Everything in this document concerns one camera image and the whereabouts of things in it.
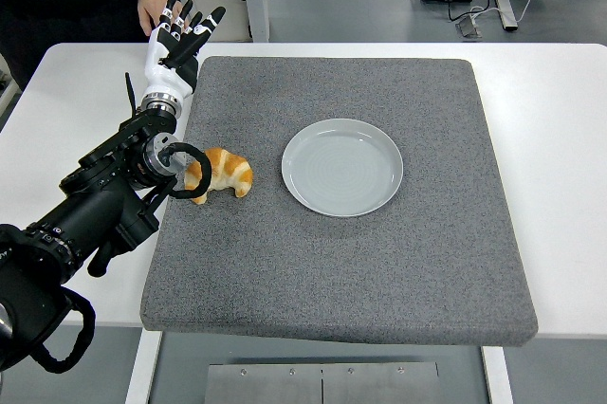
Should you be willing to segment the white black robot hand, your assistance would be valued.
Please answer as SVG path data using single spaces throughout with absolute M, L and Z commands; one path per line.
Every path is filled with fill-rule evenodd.
M 148 86 L 145 98 L 168 95 L 184 101 L 195 90 L 200 49 L 211 38 L 226 9 L 218 7 L 206 18 L 197 12 L 187 25 L 186 18 L 193 2 L 188 0 L 179 13 L 174 13 L 177 0 L 166 0 L 160 10 L 157 26 L 151 31 L 145 62 Z

